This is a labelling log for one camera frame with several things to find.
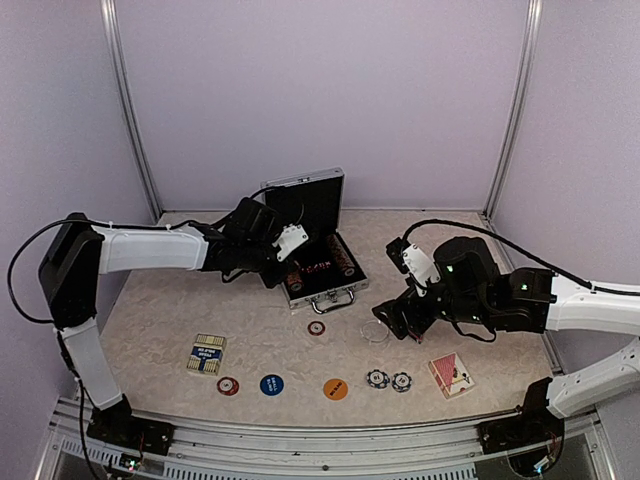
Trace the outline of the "aluminium poker chip case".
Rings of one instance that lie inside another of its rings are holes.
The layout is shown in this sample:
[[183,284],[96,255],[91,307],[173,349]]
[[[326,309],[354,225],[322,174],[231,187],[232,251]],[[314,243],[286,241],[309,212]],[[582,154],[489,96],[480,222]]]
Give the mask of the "aluminium poker chip case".
[[[369,279],[339,231],[345,173],[340,167],[268,180],[261,183],[263,202],[295,225],[302,225],[309,240],[291,255],[295,269],[330,260],[329,271],[301,273],[304,287],[291,292],[282,282],[289,308],[309,306],[318,315],[344,309],[355,303],[355,293],[369,285]],[[345,277],[338,269],[326,237],[335,234],[355,264],[355,274]]]

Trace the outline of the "red poker chip stack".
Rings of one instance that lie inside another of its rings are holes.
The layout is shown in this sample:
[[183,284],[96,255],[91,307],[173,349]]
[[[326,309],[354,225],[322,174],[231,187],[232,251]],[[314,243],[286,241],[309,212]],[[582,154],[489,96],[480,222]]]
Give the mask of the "red poker chip stack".
[[321,336],[326,331],[326,326],[321,321],[312,321],[307,325],[307,331],[312,336]]

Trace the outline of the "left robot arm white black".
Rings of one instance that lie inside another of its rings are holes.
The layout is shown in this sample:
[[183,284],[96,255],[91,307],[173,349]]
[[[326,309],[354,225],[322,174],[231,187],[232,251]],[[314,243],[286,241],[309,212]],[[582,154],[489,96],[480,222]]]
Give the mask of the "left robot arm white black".
[[257,273],[273,288],[292,269],[291,255],[309,235],[286,224],[271,207],[244,197],[214,223],[186,220],[164,226],[98,222],[72,213],[48,226],[56,235],[38,268],[65,363],[93,405],[96,432],[121,445],[133,443],[140,424],[106,360],[96,322],[102,275],[136,270],[180,269]]

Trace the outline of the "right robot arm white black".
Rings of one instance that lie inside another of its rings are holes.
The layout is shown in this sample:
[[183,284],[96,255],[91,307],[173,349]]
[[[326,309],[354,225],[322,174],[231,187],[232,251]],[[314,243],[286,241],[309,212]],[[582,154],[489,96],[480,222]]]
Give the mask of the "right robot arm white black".
[[[386,253],[406,277],[406,290],[373,308],[373,315],[398,339],[421,341],[437,320],[500,331],[543,334],[591,330],[639,335],[639,289],[595,284],[539,257],[534,268],[502,274],[485,242],[490,231],[470,226],[432,255],[410,243],[391,241]],[[482,422],[484,453],[520,448],[558,438],[564,420],[639,384],[639,342],[574,373],[532,383],[517,415]]]

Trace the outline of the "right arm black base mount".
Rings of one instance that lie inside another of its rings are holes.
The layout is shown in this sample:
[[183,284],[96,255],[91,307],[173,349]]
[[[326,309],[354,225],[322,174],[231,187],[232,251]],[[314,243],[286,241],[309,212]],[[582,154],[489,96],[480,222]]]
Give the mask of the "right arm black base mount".
[[481,422],[477,430],[485,455],[522,448],[550,438],[547,427],[538,417],[525,414]]

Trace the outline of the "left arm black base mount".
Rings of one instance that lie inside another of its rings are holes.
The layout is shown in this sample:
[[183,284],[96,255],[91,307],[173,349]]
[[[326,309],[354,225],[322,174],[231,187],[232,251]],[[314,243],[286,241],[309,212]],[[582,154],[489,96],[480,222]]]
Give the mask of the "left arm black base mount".
[[107,408],[94,408],[87,428],[91,439],[107,444],[167,456],[175,426],[168,422],[135,416],[126,399]]

